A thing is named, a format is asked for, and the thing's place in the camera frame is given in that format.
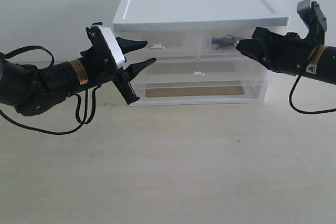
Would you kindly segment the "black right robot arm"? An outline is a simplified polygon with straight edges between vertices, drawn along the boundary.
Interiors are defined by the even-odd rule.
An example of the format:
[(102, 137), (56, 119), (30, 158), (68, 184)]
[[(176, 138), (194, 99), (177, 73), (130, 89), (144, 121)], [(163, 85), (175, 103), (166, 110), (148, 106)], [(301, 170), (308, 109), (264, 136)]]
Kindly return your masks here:
[(236, 49), (270, 71), (335, 84), (335, 47), (297, 33), (280, 35), (257, 27), (251, 39), (240, 40)]

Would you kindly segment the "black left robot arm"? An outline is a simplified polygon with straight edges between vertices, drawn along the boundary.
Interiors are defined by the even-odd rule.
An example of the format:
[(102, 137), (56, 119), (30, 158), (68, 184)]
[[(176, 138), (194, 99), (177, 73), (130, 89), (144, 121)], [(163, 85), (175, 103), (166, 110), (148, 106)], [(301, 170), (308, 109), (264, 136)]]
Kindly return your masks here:
[(154, 64), (150, 58), (124, 67), (125, 54), (143, 49), (146, 40), (128, 40), (116, 37), (111, 28), (101, 22), (86, 28), (91, 47), (80, 57), (62, 63), (38, 68), (30, 64), (10, 62), (11, 58), (28, 51), (42, 50), (42, 46), (26, 46), (1, 53), (1, 104), (12, 106), (23, 116), (36, 116), (50, 110), (66, 98), (80, 92), (113, 82), (127, 104), (139, 100), (131, 81), (145, 68)]

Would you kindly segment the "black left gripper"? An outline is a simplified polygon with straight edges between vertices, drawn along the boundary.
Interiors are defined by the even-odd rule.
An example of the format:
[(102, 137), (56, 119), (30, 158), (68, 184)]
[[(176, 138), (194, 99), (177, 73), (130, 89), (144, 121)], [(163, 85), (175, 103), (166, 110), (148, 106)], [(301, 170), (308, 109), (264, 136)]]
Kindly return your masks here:
[[(93, 23), (92, 25), (96, 24), (103, 25), (102, 22)], [(90, 58), (94, 62), (96, 65), (97, 77), (100, 77), (101, 79), (111, 79), (113, 81), (114, 85), (117, 87), (128, 105), (137, 102), (139, 97), (136, 95), (131, 85), (131, 81), (145, 68), (154, 64), (156, 62), (156, 58), (150, 58), (142, 62), (132, 63), (125, 69), (123, 66), (127, 59), (124, 56), (125, 63), (120, 69), (117, 69), (114, 60), (111, 56), (108, 55), (107, 45), (105, 42), (103, 42), (102, 35), (97, 28), (92, 28), (91, 26), (86, 28), (86, 33), (92, 46), (81, 54), (83, 57)], [(117, 43), (123, 55), (125, 55), (129, 52), (140, 50), (146, 47), (148, 41), (128, 40), (117, 37)]]

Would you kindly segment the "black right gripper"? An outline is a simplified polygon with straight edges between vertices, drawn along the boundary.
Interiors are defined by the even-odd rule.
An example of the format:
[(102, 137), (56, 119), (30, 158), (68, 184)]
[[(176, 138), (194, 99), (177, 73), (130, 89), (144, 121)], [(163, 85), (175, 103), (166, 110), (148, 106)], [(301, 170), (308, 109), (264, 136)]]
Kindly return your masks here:
[(317, 40), (301, 38), (295, 32), (281, 35), (257, 27), (252, 39), (240, 40), (236, 49), (270, 71), (295, 76), (317, 46)]

